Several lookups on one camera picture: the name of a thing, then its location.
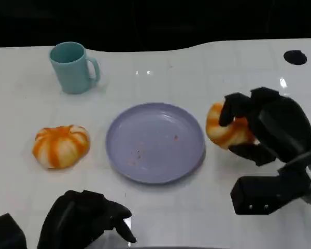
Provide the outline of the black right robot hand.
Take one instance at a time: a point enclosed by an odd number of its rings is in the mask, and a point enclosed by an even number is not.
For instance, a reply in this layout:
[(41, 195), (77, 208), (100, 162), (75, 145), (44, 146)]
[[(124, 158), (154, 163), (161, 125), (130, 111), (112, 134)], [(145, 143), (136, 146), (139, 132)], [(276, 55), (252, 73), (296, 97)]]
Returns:
[(225, 96), (219, 124), (225, 127), (237, 118), (246, 118), (259, 143), (231, 145), (229, 150), (257, 166), (275, 159), (287, 163), (311, 150), (311, 125), (304, 111), (276, 90), (260, 87), (250, 96), (238, 92)]

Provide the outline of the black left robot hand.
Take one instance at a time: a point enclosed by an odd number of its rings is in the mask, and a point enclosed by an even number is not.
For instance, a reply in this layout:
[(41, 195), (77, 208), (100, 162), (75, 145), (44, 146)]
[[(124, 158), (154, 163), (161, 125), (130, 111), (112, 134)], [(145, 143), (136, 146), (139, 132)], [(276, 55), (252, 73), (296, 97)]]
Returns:
[(132, 216), (124, 205), (103, 194), (67, 191), (57, 198), (41, 228), (38, 248), (86, 248), (105, 231), (116, 230), (127, 242), (136, 238), (124, 222)]

